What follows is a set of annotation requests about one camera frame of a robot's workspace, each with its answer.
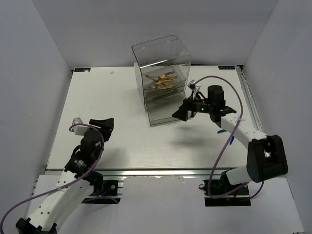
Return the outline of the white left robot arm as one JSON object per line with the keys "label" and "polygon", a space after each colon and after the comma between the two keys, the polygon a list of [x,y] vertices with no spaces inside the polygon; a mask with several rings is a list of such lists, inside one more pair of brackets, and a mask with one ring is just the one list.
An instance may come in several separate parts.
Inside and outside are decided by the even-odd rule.
{"label": "white left robot arm", "polygon": [[114,119],[91,119],[85,124],[77,117],[69,131],[81,136],[69,161],[64,166],[54,189],[45,192],[45,200],[27,218],[20,218],[16,228],[20,234],[56,234],[69,215],[88,196],[103,189],[103,176],[95,171],[104,144],[114,129]]}

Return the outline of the yellow long-nose pliers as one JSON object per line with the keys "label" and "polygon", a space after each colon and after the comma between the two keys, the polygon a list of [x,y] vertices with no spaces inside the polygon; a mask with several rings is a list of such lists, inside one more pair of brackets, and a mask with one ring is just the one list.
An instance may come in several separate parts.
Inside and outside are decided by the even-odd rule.
{"label": "yellow long-nose pliers", "polygon": [[168,90],[168,89],[172,89],[173,87],[174,87],[173,85],[167,85],[167,84],[161,84],[161,85],[152,84],[144,89],[145,90]]}

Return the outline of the orange black pliers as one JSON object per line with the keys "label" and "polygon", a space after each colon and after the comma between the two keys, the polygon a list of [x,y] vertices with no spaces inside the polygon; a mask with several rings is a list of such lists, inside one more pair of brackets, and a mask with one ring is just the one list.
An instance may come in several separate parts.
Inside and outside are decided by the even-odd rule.
{"label": "orange black pliers", "polygon": [[176,79],[175,77],[161,76],[158,77],[156,85],[167,85],[168,82],[174,81],[175,79]]}

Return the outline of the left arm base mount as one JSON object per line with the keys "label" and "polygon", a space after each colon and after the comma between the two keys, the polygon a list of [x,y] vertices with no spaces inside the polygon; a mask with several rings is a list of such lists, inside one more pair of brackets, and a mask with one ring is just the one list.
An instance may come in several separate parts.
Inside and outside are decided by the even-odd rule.
{"label": "left arm base mount", "polygon": [[93,191],[82,201],[82,204],[118,204],[120,202],[124,178],[92,171],[84,180],[90,183]]}

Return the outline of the clear plastic drawer organizer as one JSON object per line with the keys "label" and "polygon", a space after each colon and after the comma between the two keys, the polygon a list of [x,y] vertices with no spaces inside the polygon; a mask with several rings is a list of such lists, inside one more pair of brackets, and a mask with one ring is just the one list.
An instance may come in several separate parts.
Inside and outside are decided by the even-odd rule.
{"label": "clear plastic drawer organizer", "polygon": [[175,121],[172,114],[185,99],[191,55],[176,35],[131,47],[137,92],[150,126]]}

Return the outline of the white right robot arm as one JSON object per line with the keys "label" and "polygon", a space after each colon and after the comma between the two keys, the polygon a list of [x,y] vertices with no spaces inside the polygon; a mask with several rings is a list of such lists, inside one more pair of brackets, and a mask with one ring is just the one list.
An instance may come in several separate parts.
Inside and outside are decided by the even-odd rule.
{"label": "white right robot arm", "polygon": [[287,174],[288,164],[281,137],[269,136],[243,121],[233,108],[226,106],[221,86],[211,85],[207,91],[207,98],[196,95],[184,99],[172,116],[187,121],[197,113],[208,114],[213,123],[233,133],[233,137],[247,149],[246,165],[223,174],[221,191],[230,195],[240,184],[252,181],[259,183]]}

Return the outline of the yellow needle-nose pliers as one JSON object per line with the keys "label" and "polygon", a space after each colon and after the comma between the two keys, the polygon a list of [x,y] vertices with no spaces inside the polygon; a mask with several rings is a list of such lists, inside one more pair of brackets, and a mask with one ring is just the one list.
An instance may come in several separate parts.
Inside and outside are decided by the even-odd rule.
{"label": "yellow needle-nose pliers", "polygon": [[171,76],[172,74],[174,74],[174,72],[167,72],[161,76],[145,75],[145,77],[152,80],[152,83],[158,83],[158,82],[164,81],[164,80],[175,80],[176,77],[172,77]]}

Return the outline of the brown hex key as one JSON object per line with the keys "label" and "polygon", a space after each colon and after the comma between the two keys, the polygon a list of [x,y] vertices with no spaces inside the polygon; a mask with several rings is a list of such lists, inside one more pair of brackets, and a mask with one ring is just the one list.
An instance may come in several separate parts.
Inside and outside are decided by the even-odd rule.
{"label": "brown hex key", "polygon": [[154,97],[152,99],[152,101],[159,100],[159,99],[166,98],[166,97],[170,97],[170,96],[173,96],[173,95],[176,95],[176,93],[159,95],[159,96]]}

